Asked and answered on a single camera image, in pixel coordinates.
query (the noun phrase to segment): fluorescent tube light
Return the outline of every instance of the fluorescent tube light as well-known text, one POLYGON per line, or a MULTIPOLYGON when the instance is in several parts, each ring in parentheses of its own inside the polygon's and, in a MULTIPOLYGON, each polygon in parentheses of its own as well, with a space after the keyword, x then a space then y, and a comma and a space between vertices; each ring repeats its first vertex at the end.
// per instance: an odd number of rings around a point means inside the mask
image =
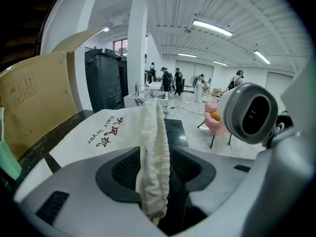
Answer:
POLYGON ((185 53, 178 53, 179 56, 186 56, 186 57, 191 57, 191 58, 196 58, 196 55, 191 55, 191 54, 185 54, 185 53))
POLYGON ((204 28, 207 28, 207 29, 210 29, 210 30, 213 30, 213 31, 216 31, 218 33, 221 33, 221 34, 224 34, 228 37, 230 37, 231 35, 233 35, 232 32, 229 32, 221 27, 218 27, 218 26, 214 26, 214 25, 211 25, 211 24, 208 24, 208 23, 205 23, 205 22, 202 22, 202 21, 199 21, 199 20, 194 20, 193 21, 193 25, 194 26, 201 26, 201 27, 204 27, 204 28))
POLYGON ((227 64, 225 63, 222 63, 222 62, 219 62, 219 61, 213 61, 214 63, 218 63, 218 64, 221 64, 221 65, 224 65, 224 66, 228 66, 227 64))
POLYGON ((255 54, 258 55, 261 59, 265 61, 267 64, 271 64, 259 51, 255 51, 255 54))

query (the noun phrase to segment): window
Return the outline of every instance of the window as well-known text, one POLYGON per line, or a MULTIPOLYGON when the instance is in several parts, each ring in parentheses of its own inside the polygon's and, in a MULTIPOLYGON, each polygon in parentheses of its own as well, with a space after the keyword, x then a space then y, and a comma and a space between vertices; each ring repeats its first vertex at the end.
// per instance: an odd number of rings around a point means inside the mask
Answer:
MULTIPOLYGON (((145 38, 145 56, 147 55, 147 43, 148 43, 147 39, 148 39, 148 37, 146 35, 146 38, 145 38)), ((122 57, 127 55, 127 48, 128 48, 127 39, 122 39, 122 40, 114 42, 114 51, 122 57)))

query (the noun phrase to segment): cardboard box flap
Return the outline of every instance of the cardboard box flap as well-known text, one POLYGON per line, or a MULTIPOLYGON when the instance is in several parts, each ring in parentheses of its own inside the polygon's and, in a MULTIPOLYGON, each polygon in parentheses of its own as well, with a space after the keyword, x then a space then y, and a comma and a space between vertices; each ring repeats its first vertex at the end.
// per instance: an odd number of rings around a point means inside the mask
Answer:
POLYGON ((104 27, 88 29, 86 31, 71 35, 70 37, 59 42, 59 44, 52 50, 52 52, 57 52, 57 51, 74 52, 86 40, 98 34, 103 29, 104 27))
POLYGON ((20 158, 41 137, 77 113, 67 54, 53 52, 19 62, 0 77, 4 138, 20 158))

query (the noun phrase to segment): table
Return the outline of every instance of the table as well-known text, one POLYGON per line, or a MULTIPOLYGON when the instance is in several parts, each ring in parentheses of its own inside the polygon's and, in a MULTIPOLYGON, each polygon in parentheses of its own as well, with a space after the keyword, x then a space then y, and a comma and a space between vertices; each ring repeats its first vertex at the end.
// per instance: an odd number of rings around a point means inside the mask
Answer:
POLYGON ((152 83, 149 83, 148 86, 144 87, 144 89, 145 90, 163 91, 162 81, 154 81, 152 83))
POLYGON ((159 99, 159 102, 163 109, 164 117, 167 118, 169 94, 165 91, 142 90, 139 92, 138 97, 134 92, 132 94, 124 96, 124 105, 126 108, 142 106, 146 101, 151 100, 155 97, 159 99))
MULTIPOLYGON (((12 196, 19 188, 21 183, 35 167, 35 165, 41 160, 45 159, 50 170, 55 173, 60 169, 59 164, 49 154, 49 152, 57 146, 57 144, 77 125, 82 121, 93 115, 93 111, 84 110, 78 114, 72 116, 68 120, 55 127, 48 134, 43 136, 38 142, 36 142, 23 157, 19 160, 22 167, 21 175, 14 181, 8 177, 4 172, 1 175, 5 179, 5 188, 10 191, 12 196)), ((184 132, 184 128, 181 120, 165 119, 166 132, 168 137, 169 148, 172 146, 188 146, 187 137, 184 132)))

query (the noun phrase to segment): orange cushion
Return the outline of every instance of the orange cushion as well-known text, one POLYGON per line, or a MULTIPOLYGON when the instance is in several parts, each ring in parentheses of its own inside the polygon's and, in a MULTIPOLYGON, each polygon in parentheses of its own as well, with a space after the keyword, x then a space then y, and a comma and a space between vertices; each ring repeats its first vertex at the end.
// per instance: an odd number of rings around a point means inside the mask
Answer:
POLYGON ((211 113, 211 117, 213 119, 215 119, 216 121, 221 121, 222 120, 221 117, 219 116, 218 111, 214 111, 213 113, 211 113))

